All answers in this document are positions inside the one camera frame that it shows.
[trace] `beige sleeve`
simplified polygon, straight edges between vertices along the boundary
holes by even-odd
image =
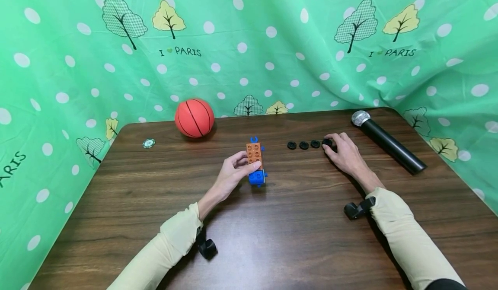
[[[186,255],[202,227],[197,203],[161,225],[156,235],[119,274],[108,290],[155,290],[164,275]]]
[[[366,198],[372,196],[376,198],[372,217],[414,290],[424,290],[441,278],[464,284],[401,197],[384,188],[376,188]]]

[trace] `wood grain surface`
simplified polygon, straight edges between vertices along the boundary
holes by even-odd
[[[373,119],[428,165],[411,176],[350,123],[353,111],[216,120],[202,140],[173,122],[131,124],[119,133],[30,287],[105,289],[177,211],[198,201],[227,156],[258,136],[266,186],[247,180],[207,217],[219,254],[193,248],[158,289],[404,289],[403,274],[371,219],[350,221],[357,185],[322,149],[296,143],[347,132],[386,187],[399,194],[469,289],[494,289],[498,219],[393,110]],[[148,137],[151,149],[142,148]]]

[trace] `green poker chip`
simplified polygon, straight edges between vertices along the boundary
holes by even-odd
[[[154,146],[154,144],[155,144],[154,139],[147,139],[142,143],[142,146],[144,147],[144,149],[150,149],[151,147]]]

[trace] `black microphone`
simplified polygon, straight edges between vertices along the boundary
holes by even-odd
[[[351,121],[412,175],[416,175],[427,168],[427,165],[422,160],[418,159],[417,156],[413,155],[412,152],[377,125],[367,112],[355,112],[351,117]]]

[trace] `basketball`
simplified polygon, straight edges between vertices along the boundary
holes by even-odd
[[[201,99],[188,99],[178,104],[175,124],[188,137],[207,135],[215,123],[215,115],[209,104]]]

